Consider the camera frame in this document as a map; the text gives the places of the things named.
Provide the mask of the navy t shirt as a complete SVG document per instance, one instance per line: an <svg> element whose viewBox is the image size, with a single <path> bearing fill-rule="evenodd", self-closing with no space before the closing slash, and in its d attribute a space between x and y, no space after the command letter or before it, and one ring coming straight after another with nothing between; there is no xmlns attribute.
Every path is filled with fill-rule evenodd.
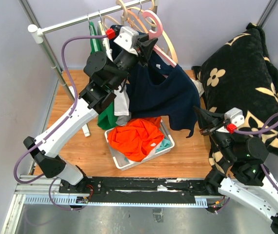
<svg viewBox="0 0 278 234"><path fill-rule="evenodd" d="M148 65L137 64L127 80L132 118L168 116L172 130L189 130L187 137L193 136L198 120L193 107L200 108L200 98L194 83L179 65L166 64L152 51Z"/></svg>

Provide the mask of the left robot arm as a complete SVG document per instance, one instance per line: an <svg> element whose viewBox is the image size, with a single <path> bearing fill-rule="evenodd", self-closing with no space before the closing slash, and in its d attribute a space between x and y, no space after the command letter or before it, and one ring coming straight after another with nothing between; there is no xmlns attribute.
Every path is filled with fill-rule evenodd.
<svg viewBox="0 0 278 234"><path fill-rule="evenodd" d="M89 76L89 83L80 93L75 93L73 105L45 132L35 138L29 136L23 142L27 148L24 156L31 155L45 177L65 180L77 193L86 190L85 173L62 159L59 152L84 124L95 119L114 101L114 91L137 64L147 65L157 41L158 38L149 34L128 36L121 32L114 37L114 44L120 49L115 59L110 59L103 51L88 57L84 72Z"/></svg>

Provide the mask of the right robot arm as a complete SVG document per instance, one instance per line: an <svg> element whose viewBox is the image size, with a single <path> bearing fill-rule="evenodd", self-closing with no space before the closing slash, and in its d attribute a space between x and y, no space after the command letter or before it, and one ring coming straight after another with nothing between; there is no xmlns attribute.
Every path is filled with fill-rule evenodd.
<svg viewBox="0 0 278 234"><path fill-rule="evenodd" d="M269 155L261 134L278 126L278 113L267 119L257 131L240 131L244 123L242 110L232 108L224 114L194 107L200 134L209 136L220 160L204 179L204 190L235 200L262 215L278 234L278 182L264 165Z"/></svg>

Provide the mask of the teal t shirt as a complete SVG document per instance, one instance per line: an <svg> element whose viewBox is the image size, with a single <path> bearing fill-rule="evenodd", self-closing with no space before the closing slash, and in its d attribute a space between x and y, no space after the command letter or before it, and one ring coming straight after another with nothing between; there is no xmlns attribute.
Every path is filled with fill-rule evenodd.
<svg viewBox="0 0 278 234"><path fill-rule="evenodd" d="M171 140L164 138L162 142L156 147L156 154L165 154L171 150Z"/></svg>

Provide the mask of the orange t shirt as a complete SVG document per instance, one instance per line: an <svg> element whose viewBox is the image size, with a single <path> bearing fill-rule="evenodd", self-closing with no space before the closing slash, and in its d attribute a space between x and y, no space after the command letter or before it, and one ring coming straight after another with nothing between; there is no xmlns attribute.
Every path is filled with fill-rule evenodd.
<svg viewBox="0 0 278 234"><path fill-rule="evenodd" d="M141 162L164 140L160 123L161 117L133 119L111 130L107 135L108 143L128 160Z"/></svg>

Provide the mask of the cream hanger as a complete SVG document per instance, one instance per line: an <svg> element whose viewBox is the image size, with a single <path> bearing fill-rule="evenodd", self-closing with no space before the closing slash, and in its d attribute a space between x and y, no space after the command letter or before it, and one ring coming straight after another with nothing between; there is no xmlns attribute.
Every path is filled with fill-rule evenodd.
<svg viewBox="0 0 278 234"><path fill-rule="evenodd" d="M157 0L152 0L151 3L152 3L152 7L149 8L148 10L151 10L152 12L154 12L156 14L155 8L158 6L158 1ZM155 22L151 18L147 17L146 19L144 19L144 18L142 18L142 19L145 20L151 26L150 30L156 31ZM167 52L165 52L163 50L162 51L165 54L167 54L174 62L176 62L178 64L178 57L177 57L176 51L175 51L174 46L173 46L172 42L170 41L168 35L166 34L165 30L163 30L163 33L162 33L161 37L164 38L164 40L167 44L167 47L168 47Z"/></svg>

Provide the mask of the pink hanger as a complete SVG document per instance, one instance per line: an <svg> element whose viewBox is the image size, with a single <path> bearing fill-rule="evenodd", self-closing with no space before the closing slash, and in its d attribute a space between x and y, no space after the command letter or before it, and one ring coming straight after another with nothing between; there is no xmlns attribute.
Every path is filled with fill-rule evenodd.
<svg viewBox="0 0 278 234"><path fill-rule="evenodd" d="M162 36L163 26L159 17L151 10L143 11L142 16L144 19L146 19L147 17L151 18L156 25L156 31L149 30L148 32L149 39L158 39L160 36ZM158 46L155 45L153 50L172 67L175 67L177 65L177 63L174 62L167 54L165 54Z"/></svg>

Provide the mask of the white and navy shirt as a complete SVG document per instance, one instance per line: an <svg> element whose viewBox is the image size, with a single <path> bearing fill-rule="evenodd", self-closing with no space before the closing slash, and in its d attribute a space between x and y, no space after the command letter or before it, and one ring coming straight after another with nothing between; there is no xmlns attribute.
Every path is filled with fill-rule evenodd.
<svg viewBox="0 0 278 234"><path fill-rule="evenodd" d="M97 33L99 35L105 34L104 25L101 21L98 21ZM110 60L113 61L112 57L112 49L110 48L109 39L102 39L103 47L106 50L106 55ZM124 126L131 118L131 113L129 112L129 97L126 92L126 88L121 93L121 86L119 86L118 90L114 90L114 94L116 95L114 99L114 115L118 117L116 124L117 126Z"/></svg>

